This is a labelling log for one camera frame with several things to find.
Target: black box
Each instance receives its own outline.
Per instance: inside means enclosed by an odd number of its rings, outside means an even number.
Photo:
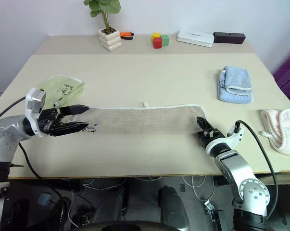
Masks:
[[[214,43],[236,43],[242,44],[245,35],[240,33],[214,32]]]

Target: green block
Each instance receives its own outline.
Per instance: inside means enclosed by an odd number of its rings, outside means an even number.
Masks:
[[[167,47],[169,45],[168,35],[161,35],[162,38],[162,47]]]

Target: toy block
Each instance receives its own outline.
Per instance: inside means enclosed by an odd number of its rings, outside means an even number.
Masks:
[[[154,32],[154,34],[152,35],[152,39],[151,39],[152,42],[153,42],[154,38],[159,38],[159,37],[161,37],[161,34],[158,32]]]
[[[168,35],[161,35],[161,39],[162,39],[162,47],[167,47],[169,45]]]
[[[162,48],[162,39],[160,37],[153,39],[153,47],[155,49]]]

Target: red block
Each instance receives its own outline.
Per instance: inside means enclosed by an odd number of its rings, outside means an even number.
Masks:
[[[153,47],[155,49],[162,48],[162,38],[161,37],[153,39]]]

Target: light green towel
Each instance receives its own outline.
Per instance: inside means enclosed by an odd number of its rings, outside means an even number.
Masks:
[[[40,87],[46,92],[43,109],[66,106],[83,91],[83,82],[77,78],[53,76]]]

